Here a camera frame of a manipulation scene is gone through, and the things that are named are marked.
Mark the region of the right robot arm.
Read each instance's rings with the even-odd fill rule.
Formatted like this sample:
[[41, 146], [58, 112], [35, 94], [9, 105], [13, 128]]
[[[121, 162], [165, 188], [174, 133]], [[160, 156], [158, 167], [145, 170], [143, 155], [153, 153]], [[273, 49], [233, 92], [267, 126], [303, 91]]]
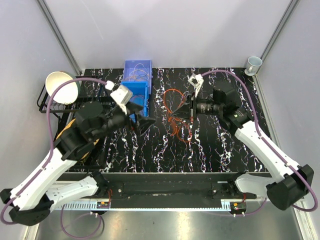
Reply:
[[198, 115], [215, 115], [219, 124], [245, 144], [263, 163], [270, 177], [241, 173], [227, 185], [228, 195], [239, 198], [244, 193], [268, 198], [284, 211], [307, 195], [314, 171], [309, 165], [301, 166], [287, 156], [254, 122], [253, 116], [237, 105], [238, 94], [228, 83], [213, 89], [212, 98], [200, 98], [192, 93], [173, 112], [174, 117], [193, 121]]

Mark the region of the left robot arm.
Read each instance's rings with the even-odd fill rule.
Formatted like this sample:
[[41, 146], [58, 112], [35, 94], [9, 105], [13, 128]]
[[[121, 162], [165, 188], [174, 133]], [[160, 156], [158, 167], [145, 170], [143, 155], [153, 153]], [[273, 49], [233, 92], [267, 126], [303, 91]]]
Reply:
[[71, 201], [108, 195], [108, 181], [97, 171], [64, 187], [50, 187], [65, 171], [92, 152], [97, 142], [108, 134], [126, 127], [141, 136], [156, 121], [141, 115], [143, 108], [136, 103], [128, 102], [125, 108], [127, 112], [119, 106], [105, 111], [97, 101], [85, 103], [51, 144], [48, 155], [39, 166], [20, 185], [0, 192], [5, 206], [12, 207], [9, 211], [11, 221], [6, 221], [2, 212], [1, 222], [33, 226], [42, 222], [54, 209]]

